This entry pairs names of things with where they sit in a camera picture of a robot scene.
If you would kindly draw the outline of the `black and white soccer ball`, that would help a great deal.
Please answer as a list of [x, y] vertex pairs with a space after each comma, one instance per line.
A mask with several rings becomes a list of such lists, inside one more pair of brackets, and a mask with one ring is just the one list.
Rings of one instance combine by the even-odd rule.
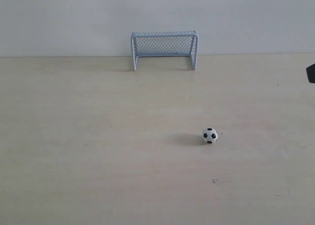
[[202, 131], [202, 139], [206, 144], [216, 143], [218, 137], [218, 132], [214, 128], [207, 128]]

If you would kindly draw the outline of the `white miniature soccer goal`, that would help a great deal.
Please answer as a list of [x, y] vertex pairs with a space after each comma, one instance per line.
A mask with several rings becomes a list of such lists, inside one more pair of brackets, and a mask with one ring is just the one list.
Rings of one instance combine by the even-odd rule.
[[196, 31], [132, 32], [130, 36], [133, 70], [142, 57], [189, 57], [191, 68], [197, 67], [199, 35]]

